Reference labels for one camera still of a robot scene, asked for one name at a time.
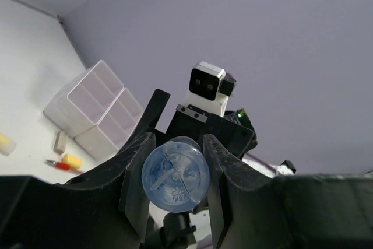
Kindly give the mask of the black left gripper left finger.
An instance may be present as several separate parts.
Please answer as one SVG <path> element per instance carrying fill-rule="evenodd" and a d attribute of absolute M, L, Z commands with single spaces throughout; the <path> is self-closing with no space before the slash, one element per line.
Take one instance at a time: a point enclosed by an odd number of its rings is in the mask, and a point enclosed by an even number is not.
<path fill-rule="evenodd" d="M 1 247 L 140 248 L 149 208 L 141 171 L 155 146 L 144 133 L 65 184 L 1 177 Z"/>

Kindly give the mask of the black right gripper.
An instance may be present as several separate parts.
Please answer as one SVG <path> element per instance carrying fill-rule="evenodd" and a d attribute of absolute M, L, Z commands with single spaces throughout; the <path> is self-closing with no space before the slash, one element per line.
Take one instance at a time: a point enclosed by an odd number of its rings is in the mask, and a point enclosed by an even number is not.
<path fill-rule="evenodd" d="M 203 146 L 205 135 L 215 138 L 234 156 L 241 159 L 243 155 L 258 145 L 257 135 L 244 109 L 225 111 L 224 116 L 203 111 L 193 105 L 177 105 L 175 114 L 166 130 L 155 129 L 170 94 L 155 89 L 140 120 L 124 145 L 124 153 L 130 155 L 147 144 L 157 145 L 166 143 L 178 136 L 187 136 Z"/>

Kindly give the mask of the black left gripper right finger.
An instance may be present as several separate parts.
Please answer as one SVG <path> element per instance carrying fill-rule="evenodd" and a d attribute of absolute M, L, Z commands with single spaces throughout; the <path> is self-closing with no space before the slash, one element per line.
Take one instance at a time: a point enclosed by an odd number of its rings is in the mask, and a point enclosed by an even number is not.
<path fill-rule="evenodd" d="M 372 175 L 269 178 L 213 135 L 203 145 L 214 248 L 372 247 Z"/>

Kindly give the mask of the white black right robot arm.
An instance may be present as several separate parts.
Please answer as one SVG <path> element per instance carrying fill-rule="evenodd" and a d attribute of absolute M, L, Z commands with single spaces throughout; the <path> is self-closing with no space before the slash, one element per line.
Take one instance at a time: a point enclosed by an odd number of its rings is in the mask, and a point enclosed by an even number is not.
<path fill-rule="evenodd" d="M 150 135 L 140 179 L 148 200 L 167 212 L 163 227 L 146 233 L 145 248 L 187 248 L 195 242 L 189 214 L 203 209 L 210 213 L 214 248 L 291 248 L 271 179 L 225 148 L 252 132 L 216 115 L 196 128 L 179 116 L 174 129 L 158 132 L 168 99 L 155 90 L 132 135 Z"/>

